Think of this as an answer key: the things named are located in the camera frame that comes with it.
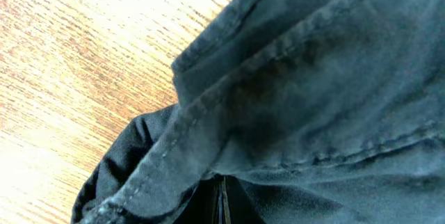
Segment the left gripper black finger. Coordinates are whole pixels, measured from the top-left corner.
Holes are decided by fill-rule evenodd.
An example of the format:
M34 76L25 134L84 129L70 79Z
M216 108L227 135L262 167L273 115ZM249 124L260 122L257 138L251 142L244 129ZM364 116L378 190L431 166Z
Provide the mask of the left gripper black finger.
M264 224L239 181L215 176L201 181L175 224Z

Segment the dark blue shorts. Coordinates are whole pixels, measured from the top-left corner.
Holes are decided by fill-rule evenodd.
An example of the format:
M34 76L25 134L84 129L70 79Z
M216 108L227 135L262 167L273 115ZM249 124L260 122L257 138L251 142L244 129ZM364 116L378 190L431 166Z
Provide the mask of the dark blue shorts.
M175 223L215 176L264 223L444 222L444 0L233 0L172 70L73 223Z

